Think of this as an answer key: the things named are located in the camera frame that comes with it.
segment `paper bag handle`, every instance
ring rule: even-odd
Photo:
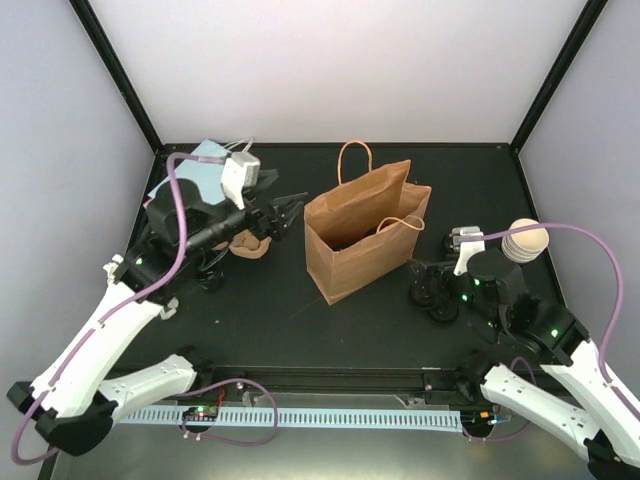
[[[342,154],[349,145],[353,144],[362,145],[364,147],[364,149],[367,151],[367,155],[369,156],[369,171],[373,169],[373,154],[371,153],[369,145],[360,140],[351,140],[342,146],[342,148],[340,149],[340,155],[338,155],[338,185],[342,185]]]
[[[421,232],[422,230],[424,230],[424,220],[422,220],[420,217],[418,217],[417,215],[407,215],[407,218],[415,218],[416,220],[418,220],[418,223],[420,224],[419,227],[416,227],[415,225],[411,225],[409,222],[407,222],[406,220],[403,220],[401,218],[398,217],[387,217],[387,218],[383,218],[382,221],[380,222],[380,224],[378,225],[378,228],[376,229],[376,233],[380,233],[380,230],[382,230],[382,225],[384,225],[384,222],[386,222],[387,220],[393,220],[395,222],[400,222],[403,225],[406,225],[407,227],[409,227],[412,230],[416,230],[418,232]]]

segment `robotic arm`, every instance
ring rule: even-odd
[[[482,396],[537,424],[589,462],[598,479],[640,479],[640,421],[612,387],[636,409],[638,399],[610,369],[612,380],[605,380],[597,346],[569,310],[532,297],[520,266],[497,249],[485,251],[484,242],[473,236],[482,232],[477,227],[453,231],[457,261],[414,265],[412,299],[439,322],[455,319],[458,308],[478,314],[493,333],[492,341],[504,338],[526,351],[583,408],[532,385],[482,352],[474,352],[459,369],[460,393],[469,403]]]
[[[184,261],[161,288],[112,312],[105,322],[107,312],[158,282],[172,268],[179,248],[178,207],[169,183],[158,190],[147,206],[148,225],[142,238],[124,258],[116,255],[105,265],[107,290],[88,322],[47,370],[33,382],[15,383],[7,393],[20,412],[32,411],[36,430],[49,444],[82,455],[130,413],[187,392],[196,382],[211,383],[212,364],[192,348],[130,375],[105,377],[149,322],[176,313],[179,302],[175,295],[183,283],[196,279],[207,290],[221,285],[219,261],[224,254],[213,247],[230,242],[246,229],[259,240],[271,237],[278,241],[287,234],[302,211],[306,194],[264,199],[263,192],[276,180],[277,172],[259,171],[259,166],[258,159],[246,152],[228,158],[222,175],[227,198],[217,205],[204,203],[195,183],[178,180],[187,218]]]

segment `white perforated rail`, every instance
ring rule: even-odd
[[[121,423],[180,425],[188,406],[151,405],[124,418]],[[269,427],[271,408],[222,407],[215,422],[194,420],[188,425]],[[278,426],[297,428],[370,428],[461,432],[460,413],[445,410],[360,410],[279,408]]]

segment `brown paper bag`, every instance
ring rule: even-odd
[[[353,143],[367,150],[369,173],[343,184],[342,154]],[[372,162],[365,143],[346,143],[339,185],[304,209],[307,271],[329,305],[404,264],[424,229],[431,187],[406,183],[411,160],[375,170]]]

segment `black table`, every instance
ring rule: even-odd
[[[252,152],[263,168],[279,171],[271,195],[307,191],[311,199],[336,185],[340,146],[264,144]],[[156,161],[150,184],[165,175],[168,153],[193,148],[169,145]],[[536,218],[519,159],[506,145],[372,148],[375,166],[409,158],[409,181],[433,187],[416,258],[443,260],[441,242],[452,227],[479,225],[490,233],[517,218]],[[364,173],[364,150],[350,147],[344,169],[346,179]],[[463,316],[440,326],[411,305],[406,267],[329,307],[306,272],[301,218],[262,259],[228,255],[224,268],[222,290],[207,293],[195,284],[185,287],[178,314],[147,326],[116,369],[139,369],[194,345],[218,366],[220,378],[241,374],[288,391],[408,391],[421,388],[425,372],[453,369],[474,348],[487,347]],[[546,255],[523,270],[534,294],[561,299]],[[498,354],[505,361],[513,356],[510,351]]]

